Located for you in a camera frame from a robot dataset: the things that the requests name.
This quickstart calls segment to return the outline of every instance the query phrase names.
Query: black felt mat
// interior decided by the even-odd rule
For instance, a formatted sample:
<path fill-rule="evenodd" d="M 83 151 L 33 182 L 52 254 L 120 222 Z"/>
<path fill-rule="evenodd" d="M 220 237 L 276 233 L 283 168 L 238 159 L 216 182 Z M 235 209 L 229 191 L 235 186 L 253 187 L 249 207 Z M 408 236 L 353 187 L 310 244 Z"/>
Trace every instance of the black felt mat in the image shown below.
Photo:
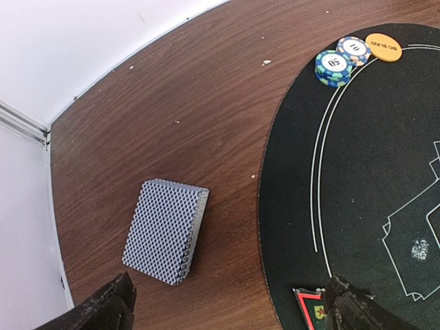
<path fill-rule="evenodd" d="M 329 278 L 319 212 L 331 272 L 368 288 L 379 304 L 412 324 L 440 329 L 440 289 L 434 291 L 440 287 L 434 145 L 440 141 L 440 30 L 387 24 L 350 35 L 365 39 L 374 32 L 410 49 L 395 63 L 371 59 L 339 91 L 315 78 L 311 60 L 287 92 L 270 133 L 260 238 L 270 294 L 285 329 L 305 329 L 292 287 L 314 289 Z M 335 48 L 336 42 L 326 49 Z"/>

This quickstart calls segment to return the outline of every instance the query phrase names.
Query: brown table top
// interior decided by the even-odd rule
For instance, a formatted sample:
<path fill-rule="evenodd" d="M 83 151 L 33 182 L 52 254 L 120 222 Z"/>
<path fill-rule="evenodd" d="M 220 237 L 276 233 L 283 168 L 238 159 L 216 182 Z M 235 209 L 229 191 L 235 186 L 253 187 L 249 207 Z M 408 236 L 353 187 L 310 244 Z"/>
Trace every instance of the brown table top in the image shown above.
<path fill-rule="evenodd" d="M 233 0 L 79 98 L 52 125 L 58 235 L 76 303 L 128 270 L 138 292 L 135 329 L 279 329 L 257 215 L 272 119 L 322 48 L 390 22 L 439 27 L 440 4 Z M 175 287 L 121 262 L 141 184 L 155 177 L 210 189 L 190 275 Z"/>

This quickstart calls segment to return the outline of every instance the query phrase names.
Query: black object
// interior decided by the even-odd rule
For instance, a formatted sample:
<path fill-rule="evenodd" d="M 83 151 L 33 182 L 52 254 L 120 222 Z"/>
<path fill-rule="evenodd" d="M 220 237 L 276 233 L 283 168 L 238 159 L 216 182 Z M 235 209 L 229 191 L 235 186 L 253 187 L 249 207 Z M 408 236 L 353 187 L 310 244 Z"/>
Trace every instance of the black object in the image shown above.
<path fill-rule="evenodd" d="M 325 286 L 322 301 L 326 330 L 419 330 L 339 276 Z"/>
<path fill-rule="evenodd" d="M 35 330 L 132 330 L 136 289 L 120 274 L 71 311 Z"/>
<path fill-rule="evenodd" d="M 410 324 L 440 329 L 440 217 L 427 218 L 418 199 L 440 185 L 440 30 L 386 24 L 348 35 L 374 32 L 399 41 L 402 58 L 371 57 L 339 89 L 316 79 L 312 59 L 274 119 L 259 222 L 284 329 L 305 328 L 292 287 L 322 287 L 333 272 L 375 292 L 379 305 Z M 436 189 L 427 192 L 430 206 L 440 205 Z"/>

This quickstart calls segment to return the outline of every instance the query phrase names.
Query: poker chip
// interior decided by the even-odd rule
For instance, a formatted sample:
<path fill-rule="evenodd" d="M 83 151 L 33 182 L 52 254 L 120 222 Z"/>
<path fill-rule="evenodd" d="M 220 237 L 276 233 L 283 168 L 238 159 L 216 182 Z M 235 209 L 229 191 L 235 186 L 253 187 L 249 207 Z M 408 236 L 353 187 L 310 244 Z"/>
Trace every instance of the poker chip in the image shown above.
<path fill-rule="evenodd" d="M 402 57 L 401 45 L 390 36 L 373 33 L 368 35 L 365 41 L 373 55 L 382 61 L 395 62 Z"/>
<path fill-rule="evenodd" d="M 351 75 L 353 66 L 350 58 L 335 50 L 319 53 L 315 60 L 316 71 L 326 77 L 346 79 Z"/>
<path fill-rule="evenodd" d="M 347 56 L 355 66 L 365 64 L 371 55 L 371 48 L 356 36 L 345 36 L 338 41 L 336 50 Z"/>
<path fill-rule="evenodd" d="M 350 76 L 347 78 L 341 78 L 341 79 L 337 79 L 337 80 L 331 80 L 331 79 L 325 78 L 322 74 L 320 74 L 318 72 L 317 69 L 315 69 L 315 75 L 316 75 L 316 78 L 321 83 L 323 83 L 324 85 L 326 85 L 328 87 L 333 87 L 333 88 L 345 86 L 350 81 Z"/>

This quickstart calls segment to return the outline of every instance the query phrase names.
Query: green poker chip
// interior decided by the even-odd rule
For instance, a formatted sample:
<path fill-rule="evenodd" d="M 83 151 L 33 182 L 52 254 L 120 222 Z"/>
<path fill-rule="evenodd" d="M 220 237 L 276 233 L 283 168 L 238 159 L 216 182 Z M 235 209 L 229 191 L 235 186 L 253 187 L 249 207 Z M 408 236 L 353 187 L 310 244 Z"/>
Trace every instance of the green poker chip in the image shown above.
<path fill-rule="evenodd" d="M 350 58 L 335 50 L 319 53 L 315 60 L 316 71 L 328 78 L 350 78 L 353 66 Z"/>

